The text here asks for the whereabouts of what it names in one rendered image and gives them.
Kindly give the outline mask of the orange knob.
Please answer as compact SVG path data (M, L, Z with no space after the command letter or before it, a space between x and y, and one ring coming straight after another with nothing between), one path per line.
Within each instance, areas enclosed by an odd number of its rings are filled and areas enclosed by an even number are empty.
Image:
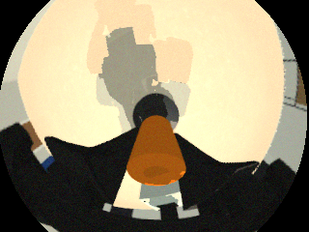
M148 117L136 136L127 163L134 181L148 186L166 186L185 174L185 162L169 121Z

